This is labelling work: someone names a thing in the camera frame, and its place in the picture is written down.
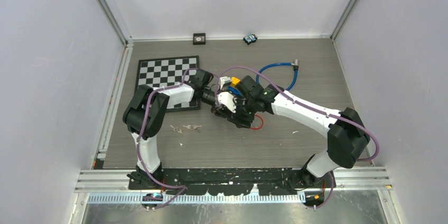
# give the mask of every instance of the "black bracket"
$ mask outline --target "black bracket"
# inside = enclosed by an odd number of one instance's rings
[[[123,114],[123,122],[127,125],[127,129],[131,133],[140,133],[145,116],[146,103],[152,91],[153,89],[148,85],[138,86],[132,100],[127,106]],[[169,100],[170,97],[168,95],[159,92],[154,94],[143,139],[154,137],[159,132]]]
[[[341,117],[364,126],[358,113],[351,108],[346,108],[340,113]],[[328,156],[341,167],[351,169],[362,151],[369,144],[370,137],[360,129],[341,120],[330,125],[328,136]]]
[[[151,174],[157,181],[163,181],[162,165]],[[126,175],[129,178],[128,188],[130,190],[151,190],[158,189],[160,186],[154,183],[146,172],[135,166],[135,171]]]

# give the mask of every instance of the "white enclosure wall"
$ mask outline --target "white enclosure wall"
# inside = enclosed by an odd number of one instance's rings
[[[0,0],[0,223],[67,223],[123,46],[96,0]]]
[[[336,45],[405,223],[446,223],[448,0],[359,0]]]
[[[133,39],[329,36],[349,0],[107,0]]]

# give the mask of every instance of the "gray wooden floor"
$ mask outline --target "gray wooden floor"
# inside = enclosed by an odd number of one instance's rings
[[[297,83],[291,92],[305,100],[332,109],[352,107],[341,66],[329,39],[259,40],[246,45],[242,40],[137,42],[130,59],[117,118],[110,139],[105,168],[130,168],[136,164],[133,139],[122,122],[122,115],[132,98],[140,59],[198,55],[200,67],[220,74],[232,66],[256,70],[276,62],[299,59]],[[252,73],[240,69],[227,76],[242,78]],[[264,73],[278,85],[287,87],[293,70],[288,67],[268,69]],[[300,167],[308,158],[326,148],[326,140],[315,131],[290,119],[260,114],[265,125],[261,130],[237,129],[234,124],[201,110],[167,113],[158,134],[158,153],[164,167]],[[170,125],[202,125],[201,133],[173,132]]]

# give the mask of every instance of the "debris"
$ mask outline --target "debris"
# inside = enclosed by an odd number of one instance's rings
[[[170,126],[171,126],[171,128],[173,128],[173,131],[178,132],[178,133],[180,133],[180,134],[183,135],[183,133],[182,133],[182,129],[181,129],[181,128],[179,128],[179,127],[175,127],[175,126],[172,126],[172,125],[170,125]]]
[[[198,133],[200,133],[201,131],[199,131],[199,127],[202,127],[202,125],[183,125],[183,127],[187,128],[188,130],[195,130]]]

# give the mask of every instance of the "checkerboard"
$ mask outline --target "checkerboard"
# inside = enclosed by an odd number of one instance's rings
[[[199,56],[139,60],[135,89],[140,85],[149,85],[153,88],[175,85],[182,80],[182,75],[186,69],[198,67]],[[194,75],[195,73],[196,70],[188,71],[185,76],[185,81],[189,79],[189,75]],[[167,111],[194,110],[200,108],[200,101],[192,101],[177,104],[174,107],[168,107]]]

